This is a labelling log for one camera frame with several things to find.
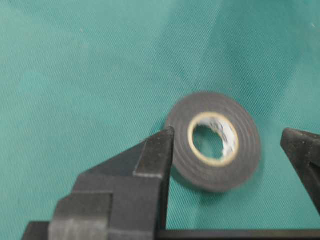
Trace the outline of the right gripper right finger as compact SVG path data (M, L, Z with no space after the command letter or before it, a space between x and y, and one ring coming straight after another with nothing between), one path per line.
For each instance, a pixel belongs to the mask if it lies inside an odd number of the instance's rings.
M320 135L287 127L282 132L280 146L319 211Z

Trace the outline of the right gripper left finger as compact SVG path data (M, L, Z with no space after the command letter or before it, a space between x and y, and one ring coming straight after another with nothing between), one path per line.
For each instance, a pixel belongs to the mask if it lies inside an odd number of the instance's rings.
M81 173L25 240L154 240L167 225L175 131L167 127Z

